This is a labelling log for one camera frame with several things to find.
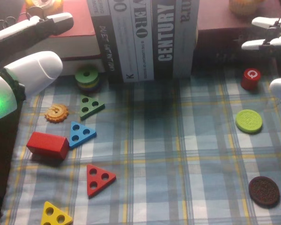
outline red triangle block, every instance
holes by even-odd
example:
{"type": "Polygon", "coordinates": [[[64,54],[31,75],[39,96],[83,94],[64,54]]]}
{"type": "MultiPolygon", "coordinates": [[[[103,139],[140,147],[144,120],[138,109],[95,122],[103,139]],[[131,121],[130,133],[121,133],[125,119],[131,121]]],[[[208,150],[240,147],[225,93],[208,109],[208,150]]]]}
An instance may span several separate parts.
{"type": "Polygon", "coordinates": [[[116,180],[116,175],[93,165],[87,165],[87,191],[93,197],[116,180]]]}

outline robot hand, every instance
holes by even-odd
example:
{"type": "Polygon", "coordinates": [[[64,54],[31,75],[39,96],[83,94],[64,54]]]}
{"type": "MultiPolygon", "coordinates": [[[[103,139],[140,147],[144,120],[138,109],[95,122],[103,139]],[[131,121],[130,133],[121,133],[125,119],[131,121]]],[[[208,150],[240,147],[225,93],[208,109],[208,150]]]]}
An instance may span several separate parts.
{"type": "MultiPolygon", "coordinates": [[[[243,50],[270,50],[281,52],[281,18],[257,17],[252,24],[267,29],[267,37],[262,40],[247,41],[242,45],[243,50]]],[[[281,100],[281,78],[270,84],[272,94],[281,100]]]]}
{"type": "MultiPolygon", "coordinates": [[[[0,65],[10,55],[24,51],[73,27],[70,13],[32,17],[0,31],[0,65]]],[[[53,52],[38,52],[0,69],[0,118],[17,109],[18,103],[41,92],[62,72],[62,62],[53,52]]]]}

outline orange gear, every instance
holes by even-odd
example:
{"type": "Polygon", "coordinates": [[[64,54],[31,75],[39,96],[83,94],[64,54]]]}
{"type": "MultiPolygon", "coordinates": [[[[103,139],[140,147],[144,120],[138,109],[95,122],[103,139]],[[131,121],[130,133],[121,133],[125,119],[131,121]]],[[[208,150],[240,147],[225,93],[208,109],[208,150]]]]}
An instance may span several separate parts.
{"type": "Polygon", "coordinates": [[[54,104],[45,113],[45,118],[52,123],[60,123],[69,115],[69,110],[65,105],[54,104]]]}

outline tablecloth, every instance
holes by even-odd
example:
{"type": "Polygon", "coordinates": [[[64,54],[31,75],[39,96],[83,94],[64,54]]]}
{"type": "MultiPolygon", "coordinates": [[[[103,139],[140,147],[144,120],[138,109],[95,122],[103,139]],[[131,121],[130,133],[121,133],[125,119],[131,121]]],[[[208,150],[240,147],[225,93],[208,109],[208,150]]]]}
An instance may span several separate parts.
{"type": "Polygon", "coordinates": [[[258,68],[258,90],[240,86],[243,68],[195,70],[188,79],[109,86],[89,95],[105,103],[80,121],[80,91],[61,77],[22,109],[2,208],[2,225],[39,225],[45,201],[74,218],[74,225],[281,224],[281,200],[257,206],[248,184],[267,176],[281,193],[281,102],[269,90],[275,64],[258,68]],[[67,105],[68,118],[51,124],[45,111],[67,105]],[[263,119],[259,134],[235,125],[242,109],[263,119]],[[26,148],[33,131],[69,138],[71,122],[97,137],[69,151],[62,163],[33,156],[26,148]],[[86,166],[114,172],[116,181],[87,196],[86,166]]]}

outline chocolate cookie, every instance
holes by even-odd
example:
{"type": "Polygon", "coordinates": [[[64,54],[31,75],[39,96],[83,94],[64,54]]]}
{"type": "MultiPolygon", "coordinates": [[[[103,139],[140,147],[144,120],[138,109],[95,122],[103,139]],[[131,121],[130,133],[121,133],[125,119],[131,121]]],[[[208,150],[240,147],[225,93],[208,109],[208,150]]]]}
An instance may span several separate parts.
{"type": "Polygon", "coordinates": [[[268,177],[252,179],[249,183],[249,194],[257,205],[265,208],[276,206],[280,199],[278,186],[268,177]]]}

